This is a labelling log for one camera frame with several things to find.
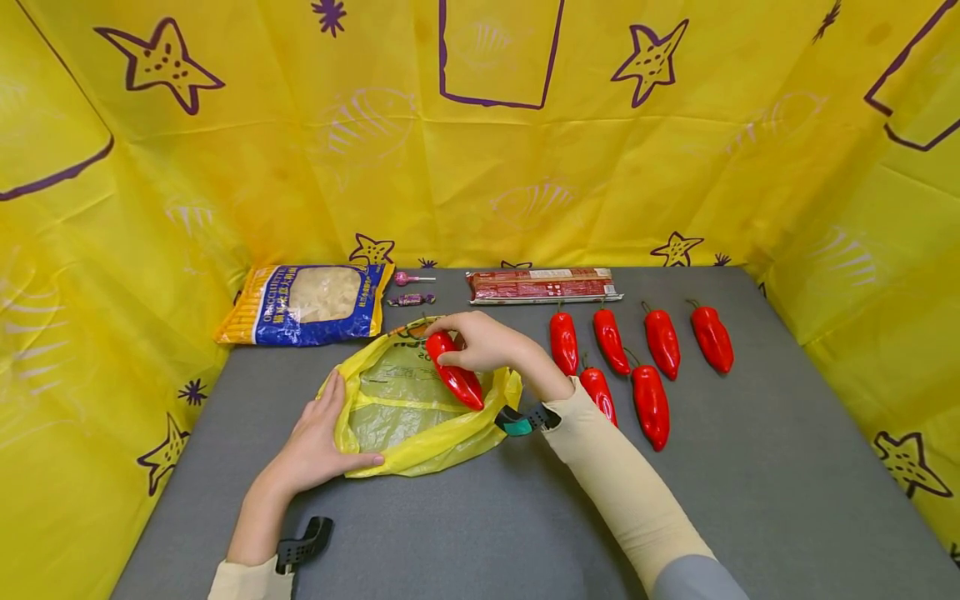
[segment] lollipop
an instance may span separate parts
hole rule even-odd
[[[394,283],[400,287],[403,287],[407,283],[416,283],[417,281],[436,281],[435,277],[417,277],[415,275],[407,275],[405,271],[397,271],[394,275]]]

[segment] pasta bag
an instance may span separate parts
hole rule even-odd
[[[435,317],[380,336],[337,370],[346,382],[334,441],[342,452],[380,452],[379,467],[347,477],[414,477],[459,465],[496,447],[506,434],[493,420],[520,401],[520,375],[478,373],[484,409],[473,411],[446,388],[426,353],[423,332]]]
[[[373,337],[394,265],[266,265],[247,275],[221,344],[324,346]]]

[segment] fabric wall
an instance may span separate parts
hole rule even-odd
[[[746,265],[960,553],[960,10],[742,4],[0,0],[12,597],[109,594],[254,261]]]

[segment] hand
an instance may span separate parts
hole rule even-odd
[[[441,354],[437,362],[445,366],[480,372],[501,367],[517,369],[525,354],[540,349],[527,336],[478,310],[441,317],[427,327],[424,335],[429,337],[451,329],[460,332],[465,347],[458,352]]]
[[[448,330],[459,331],[465,347],[441,354],[437,358],[441,365],[482,372],[510,367],[523,375],[544,402],[573,395],[573,384],[543,348],[486,313],[474,310],[441,317],[427,327],[424,335]]]
[[[293,495],[349,470],[383,465],[380,454],[344,454],[333,442],[333,427],[344,408],[344,378],[334,369],[324,393],[307,402],[290,439],[264,469],[272,486]]]

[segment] gray table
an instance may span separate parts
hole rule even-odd
[[[431,274],[439,278],[432,287],[404,291],[435,292],[438,314],[468,308],[462,271]],[[610,304],[624,343],[649,359],[639,309],[647,300],[670,312],[684,354],[679,380],[666,382],[667,448],[650,449],[627,382],[608,372],[620,429],[752,598],[960,598],[956,567],[746,274],[708,267],[614,276],[627,295]],[[726,379],[697,348],[684,302],[691,297],[715,306],[730,330],[736,364]],[[567,307],[594,359],[596,308]],[[488,310],[547,344],[554,307]],[[386,327],[420,312],[388,308]],[[247,486],[329,370],[362,344],[234,351],[114,598],[205,598]],[[299,600],[644,597],[538,434],[437,475],[330,482],[295,501],[284,535],[299,535],[312,515],[332,517],[336,529],[325,555],[301,570]]]

